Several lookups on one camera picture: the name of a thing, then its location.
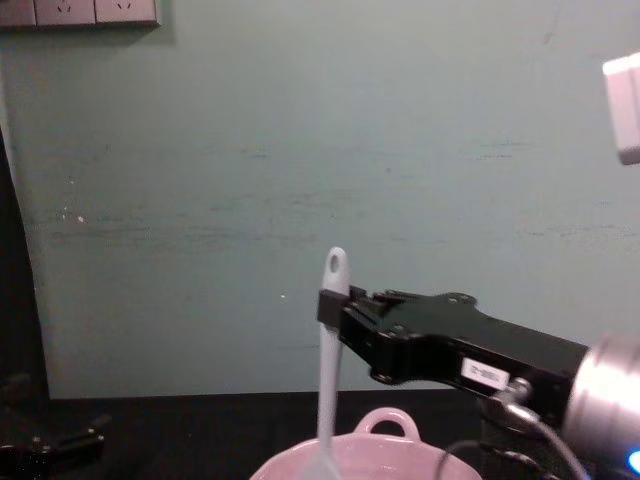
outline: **electrical outlet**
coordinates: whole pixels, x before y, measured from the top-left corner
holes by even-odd
[[[38,25],[93,25],[94,0],[35,0]]]
[[[33,0],[0,0],[0,27],[35,26]]]
[[[159,25],[154,0],[95,0],[98,23]]]

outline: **cable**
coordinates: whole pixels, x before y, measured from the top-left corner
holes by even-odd
[[[460,450],[466,450],[468,448],[480,448],[480,442],[478,442],[477,440],[460,440],[449,445],[442,452],[442,455],[440,455],[440,459],[438,460],[438,464],[436,465],[436,473],[433,477],[433,480],[442,480],[444,465],[445,463],[447,463],[447,460],[451,455]]]
[[[576,480],[591,479],[580,463],[580,460],[578,460],[571,449],[562,441],[556,432],[540,420],[540,416],[537,413],[517,403],[503,403],[503,406],[505,412],[530,425],[549,440],[553,448],[555,448],[564,461],[567,462],[567,465]]]
[[[435,471],[435,475],[434,475],[434,480],[443,480],[443,472],[444,472],[444,466],[447,462],[447,460],[454,454],[454,452],[459,451],[459,450],[463,450],[465,448],[479,448],[480,450],[482,450],[483,452],[486,452],[490,455],[495,455],[496,457],[509,461],[509,462],[513,462],[513,463],[517,463],[519,465],[521,465],[522,467],[528,469],[529,471],[537,474],[539,476],[539,478],[543,479],[543,480],[560,480],[558,477],[556,477],[553,473],[547,471],[544,467],[542,467],[542,465],[540,465],[537,461],[535,461],[533,458],[525,455],[524,453],[521,452],[513,452],[511,450],[503,450],[499,447],[496,447],[494,445],[490,445],[488,443],[485,442],[481,442],[481,441],[476,441],[476,440],[462,440],[459,442],[455,442],[453,444],[451,444],[449,447],[447,447],[443,452],[442,455],[440,455],[440,459],[436,465],[436,471]]]
[[[573,476],[577,480],[589,480],[591,478],[580,463],[580,460],[578,460],[578,458],[573,454],[567,444],[562,441],[562,439],[556,434],[556,432],[553,431],[551,427],[545,425],[540,421],[534,423],[532,426],[541,434],[543,434],[549,440],[549,442],[551,442],[551,445],[554,446],[554,448],[558,451],[562,458],[564,458],[565,462],[567,462],[567,465],[569,465]]]

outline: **pink pot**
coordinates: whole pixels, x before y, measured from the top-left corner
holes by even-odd
[[[378,423],[395,422],[404,437],[371,433]],[[317,440],[300,443],[276,455],[251,480],[298,480],[318,449]],[[379,408],[367,414],[355,431],[333,439],[333,455],[343,480],[431,480],[442,450],[422,443],[413,419],[396,408]],[[450,457],[443,478],[481,480],[463,461]]]

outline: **spatula hole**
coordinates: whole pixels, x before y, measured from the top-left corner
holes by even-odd
[[[340,268],[340,259],[337,255],[332,255],[331,260],[329,261],[329,269],[331,269],[331,273],[336,273]]]

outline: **silver cylinder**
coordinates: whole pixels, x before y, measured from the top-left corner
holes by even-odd
[[[562,435],[583,458],[629,470],[640,450],[640,339],[607,336],[575,378]]]

